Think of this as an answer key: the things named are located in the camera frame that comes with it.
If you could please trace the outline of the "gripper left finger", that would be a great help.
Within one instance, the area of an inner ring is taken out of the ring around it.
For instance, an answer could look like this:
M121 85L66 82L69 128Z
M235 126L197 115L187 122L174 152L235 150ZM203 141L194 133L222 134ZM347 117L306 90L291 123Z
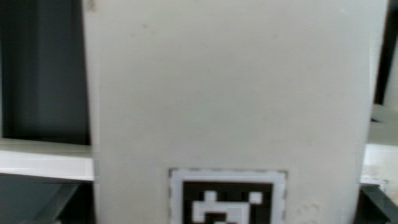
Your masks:
M0 174L0 224L96 224L92 182Z

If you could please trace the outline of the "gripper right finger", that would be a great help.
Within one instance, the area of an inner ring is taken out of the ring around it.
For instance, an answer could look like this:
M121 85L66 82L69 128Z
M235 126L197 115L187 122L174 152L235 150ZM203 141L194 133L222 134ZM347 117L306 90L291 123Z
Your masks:
M375 184L363 184L354 224L398 224L398 205Z

